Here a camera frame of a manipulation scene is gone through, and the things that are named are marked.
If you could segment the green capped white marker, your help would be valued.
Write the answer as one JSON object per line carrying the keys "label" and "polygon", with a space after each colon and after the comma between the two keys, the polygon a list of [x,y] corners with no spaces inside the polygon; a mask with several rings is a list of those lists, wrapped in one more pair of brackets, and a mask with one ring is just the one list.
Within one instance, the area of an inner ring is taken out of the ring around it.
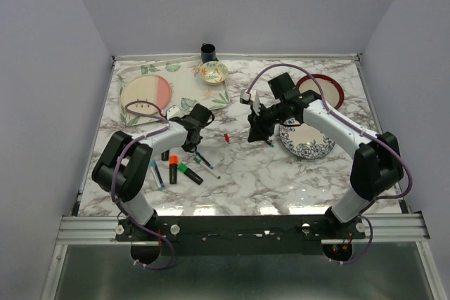
{"label": "green capped white marker", "polygon": [[206,172],[208,172],[210,175],[215,177],[216,179],[220,179],[221,176],[215,172],[213,169],[211,169],[206,163],[204,163],[200,158],[194,157],[194,161],[199,164]]}

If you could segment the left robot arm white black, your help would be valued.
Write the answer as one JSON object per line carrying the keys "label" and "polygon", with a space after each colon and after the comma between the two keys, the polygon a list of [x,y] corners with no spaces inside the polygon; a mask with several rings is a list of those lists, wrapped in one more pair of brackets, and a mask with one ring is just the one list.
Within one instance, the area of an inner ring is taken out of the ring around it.
{"label": "left robot arm white black", "polygon": [[91,179],[110,194],[112,202],[132,221],[131,231],[140,240],[149,240],[156,230],[157,212],[141,192],[154,156],[173,148],[193,152],[202,140],[200,132],[214,121],[211,110],[201,104],[183,117],[160,117],[163,127],[133,137],[115,132],[101,153]]}

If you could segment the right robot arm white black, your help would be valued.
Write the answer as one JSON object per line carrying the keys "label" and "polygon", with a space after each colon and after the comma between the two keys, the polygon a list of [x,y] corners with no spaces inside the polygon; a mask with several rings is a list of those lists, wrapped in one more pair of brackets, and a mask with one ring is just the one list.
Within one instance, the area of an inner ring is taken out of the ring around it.
{"label": "right robot arm white black", "polygon": [[267,141],[277,124],[296,119],[319,130],[337,143],[353,160],[349,190],[325,212],[323,229],[333,238],[349,230],[349,222],[404,177],[397,138],[367,130],[334,110],[318,91],[300,92],[290,75],[269,80],[278,100],[271,107],[258,101],[251,88],[242,90],[240,102],[250,106],[248,142]]}

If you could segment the light blue clear pen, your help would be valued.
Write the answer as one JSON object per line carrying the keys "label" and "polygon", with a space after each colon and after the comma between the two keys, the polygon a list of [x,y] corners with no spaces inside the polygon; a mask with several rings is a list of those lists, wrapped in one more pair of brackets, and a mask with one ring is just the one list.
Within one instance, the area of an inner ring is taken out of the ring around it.
{"label": "light blue clear pen", "polygon": [[162,177],[160,175],[158,166],[157,166],[157,164],[155,163],[155,161],[153,159],[149,162],[149,167],[150,167],[152,175],[153,175],[153,177],[155,179],[155,182],[157,183],[158,189],[159,190],[163,190],[165,185],[164,185],[164,182],[163,182]]}

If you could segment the floral leaf serving tray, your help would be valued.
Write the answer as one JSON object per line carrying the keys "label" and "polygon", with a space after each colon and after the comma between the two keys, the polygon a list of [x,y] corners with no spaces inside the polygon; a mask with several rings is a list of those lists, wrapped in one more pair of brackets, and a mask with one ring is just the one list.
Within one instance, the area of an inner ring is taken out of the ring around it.
{"label": "floral leaf serving tray", "polygon": [[[125,84],[143,75],[159,75],[165,78],[172,89],[172,98],[169,104],[162,108],[166,110],[177,105],[185,113],[190,112],[194,105],[200,103],[209,110],[218,110],[230,103],[230,96],[225,82],[216,86],[205,83],[199,73],[203,64],[199,57],[181,58],[163,61],[121,61],[116,63],[115,74],[120,87],[119,95]],[[120,104],[120,121],[125,126],[138,126],[151,123],[154,120],[144,117],[129,109],[122,108]]]}

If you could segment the blue floral white plate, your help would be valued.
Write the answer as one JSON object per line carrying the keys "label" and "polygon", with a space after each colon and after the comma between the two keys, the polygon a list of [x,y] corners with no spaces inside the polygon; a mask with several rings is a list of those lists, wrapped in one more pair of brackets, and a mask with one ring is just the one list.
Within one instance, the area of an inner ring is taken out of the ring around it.
{"label": "blue floral white plate", "polygon": [[335,142],[317,129],[289,119],[279,126],[278,135],[284,147],[302,159],[320,159],[328,155]]}

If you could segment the floral ceramic bowl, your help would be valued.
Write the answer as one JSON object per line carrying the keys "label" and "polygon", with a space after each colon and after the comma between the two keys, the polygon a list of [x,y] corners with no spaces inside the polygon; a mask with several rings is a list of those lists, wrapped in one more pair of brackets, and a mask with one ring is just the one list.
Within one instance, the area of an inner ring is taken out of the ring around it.
{"label": "floral ceramic bowl", "polygon": [[199,69],[201,79],[212,86],[223,84],[229,75],[227,66],[219,61],[209,61],[202,64]]}

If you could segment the orange capped black highlighter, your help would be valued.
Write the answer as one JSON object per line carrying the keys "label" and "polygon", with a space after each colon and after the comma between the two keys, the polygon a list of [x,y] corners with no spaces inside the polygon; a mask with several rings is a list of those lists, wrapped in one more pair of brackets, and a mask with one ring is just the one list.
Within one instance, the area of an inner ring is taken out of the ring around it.
{"label": "orange capped black highlighter", "polygon": [[176,155],[169,156],[169,183],[174,185],[177,183],[178,157]]}

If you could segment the blue capped black highlighter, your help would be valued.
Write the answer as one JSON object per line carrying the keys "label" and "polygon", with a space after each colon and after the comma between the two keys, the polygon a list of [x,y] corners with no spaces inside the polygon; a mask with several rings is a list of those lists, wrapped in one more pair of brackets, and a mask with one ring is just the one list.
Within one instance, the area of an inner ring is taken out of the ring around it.
{"label": "blue capped black highlighter", "polygon": [[163,152],[161,154],[161,160],[164,162],[167,162],[169,160],[169,151],[168,150],[166,150],[165,152]]}

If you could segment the green capped black highlighter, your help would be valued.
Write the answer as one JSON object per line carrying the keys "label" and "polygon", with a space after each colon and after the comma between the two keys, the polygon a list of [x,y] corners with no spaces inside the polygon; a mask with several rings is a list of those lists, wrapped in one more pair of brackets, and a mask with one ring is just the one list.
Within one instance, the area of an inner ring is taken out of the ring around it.
{"label": "green capped black highlighter", "polygon": [[184,163],[178,164],[177,169],[198,185],[202,184],[204,181],[199,175],[197,175]]}

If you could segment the pink cream round plate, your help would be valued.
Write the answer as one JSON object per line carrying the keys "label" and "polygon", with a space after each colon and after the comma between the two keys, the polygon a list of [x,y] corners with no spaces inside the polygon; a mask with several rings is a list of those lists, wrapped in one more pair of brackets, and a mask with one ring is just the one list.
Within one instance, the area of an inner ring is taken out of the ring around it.
{"label": "pink cream round plate", "polygon": [[122,108],[131,102],[138,101],[128,107],[129,110],[139,114],[153,115],[158,109],[165,108],[172,98],[172,89],[169,82],[159,75],[143,75],[125,84],[120,94]]}

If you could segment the dark blue mug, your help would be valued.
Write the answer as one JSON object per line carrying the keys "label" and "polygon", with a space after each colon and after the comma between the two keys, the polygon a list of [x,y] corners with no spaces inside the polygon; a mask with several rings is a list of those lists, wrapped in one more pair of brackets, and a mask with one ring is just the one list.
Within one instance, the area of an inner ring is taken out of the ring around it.
{"label": "dark blue mug", "polygon": [[202,44],[200,48],[200,56],[203,63],[218,61],[216,56],[216,47],[213,44]]}

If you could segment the red rimmed beige plate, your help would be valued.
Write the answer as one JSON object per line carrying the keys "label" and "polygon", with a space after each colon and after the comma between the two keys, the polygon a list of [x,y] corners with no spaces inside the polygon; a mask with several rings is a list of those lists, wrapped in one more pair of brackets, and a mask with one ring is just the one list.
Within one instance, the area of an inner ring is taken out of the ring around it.
{"label": "red rimmed beige plate", "polygon": [[[312,74],[312,76],[322,88],[322,92],[327,103],[331,107],[338,109],[343,104],[345,99],[344,91],[341,85],[336,80],[323,74]],[[301,78],[297,82],[296,86],[301,93],[308,90],[312,90],[318,94],[321,93],[316,83],[308,76]]]}

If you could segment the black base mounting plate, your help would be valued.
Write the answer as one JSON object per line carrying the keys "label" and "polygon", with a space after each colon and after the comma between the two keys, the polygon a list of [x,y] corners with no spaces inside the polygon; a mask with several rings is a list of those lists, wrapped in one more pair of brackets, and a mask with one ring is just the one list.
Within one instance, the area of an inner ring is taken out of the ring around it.
{"label": "black base mounting plate", "polygon": [[361,219],[332,227],[323,215],[263,216],[159,216],[152,233],[137,228],[129,220],[116,227],[118,242],[159,244],[162,235],[172,244],[165,255],[177,256],[263,255],[322,253],[327,244],[362,240]]}

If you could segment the aluminium frame rail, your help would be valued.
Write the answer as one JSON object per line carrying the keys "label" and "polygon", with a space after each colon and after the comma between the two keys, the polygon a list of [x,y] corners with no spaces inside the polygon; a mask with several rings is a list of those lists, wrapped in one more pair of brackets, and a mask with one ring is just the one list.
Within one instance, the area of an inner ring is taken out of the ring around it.
{"label": "aluminium frame rail", "polygon": [[277,239],[288,236],[324,244],[353,242],[423,242],[430,238],[421,214],[369,214],[331,229],[320,214],[262,216],[160,216],[153,234],[128,220],[107,217],[65,217],[57,244],[149,244],[162,235],[171,242],[183,237],[208,239]]}

